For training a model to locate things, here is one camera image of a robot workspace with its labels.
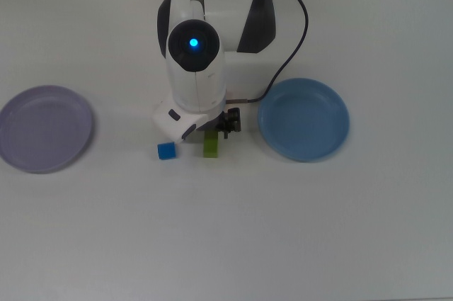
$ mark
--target blue plate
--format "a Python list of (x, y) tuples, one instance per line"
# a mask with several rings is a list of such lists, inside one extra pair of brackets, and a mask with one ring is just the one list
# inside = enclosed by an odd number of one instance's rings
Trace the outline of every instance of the blue plate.
[(349, 114), (333, 89), (296, 78), (271, 88), (258, 109), (258, 124), (275, 151), (296, 161), (315, 161), (345, 141)]

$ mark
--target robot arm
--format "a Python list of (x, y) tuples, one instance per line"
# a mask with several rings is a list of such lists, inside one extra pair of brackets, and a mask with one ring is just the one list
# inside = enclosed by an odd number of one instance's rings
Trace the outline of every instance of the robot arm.
[(259, 53), (275, 39), (273, 0), (164, 0), (157, 21), (163, 56), (169, 32), (195, 16), (215, 28), (227, 52)]
[(224, 52), (258, 53), (274, 40), (273, 0), (164, 0), (157, 27), (171, 94), (153, 119), (181, 142), (223, 113)]

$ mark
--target green rectangular block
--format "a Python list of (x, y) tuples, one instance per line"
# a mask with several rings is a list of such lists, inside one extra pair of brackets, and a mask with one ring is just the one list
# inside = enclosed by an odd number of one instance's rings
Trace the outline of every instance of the green rectangular block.
[(219, 133), (217, 131), (205, 131), (203, 157), (204, 158), (219, 157)]

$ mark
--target purple plate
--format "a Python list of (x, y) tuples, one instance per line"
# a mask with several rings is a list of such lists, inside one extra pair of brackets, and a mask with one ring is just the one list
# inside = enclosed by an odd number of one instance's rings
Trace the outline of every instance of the purple plate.
[(17, 169), (62, 169), (86, 148), (93, 129), (87, 102), (61, 86), (38, 86), (11, 99), (0, 112), (0, 157)]

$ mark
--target table surface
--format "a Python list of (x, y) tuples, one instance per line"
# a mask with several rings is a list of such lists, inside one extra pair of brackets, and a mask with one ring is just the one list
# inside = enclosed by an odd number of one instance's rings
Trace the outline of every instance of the table surface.
[[(277, 38), (228, 54), (252, 98), (297, 44), (295, 0)], [(43, 84), (90, 102), (87, 153), (55, 174), (0, 161), (2, 301), (354, 301), (453, 295), (453, 0), (305, 0), (306, 42), (281, 79), (322, 81), (350, 111), (341, 150), (296, 163), (244, 132), (179, 158), (151, 113), (169, 90), (162, 0), (0, 0), (0, 106)]]

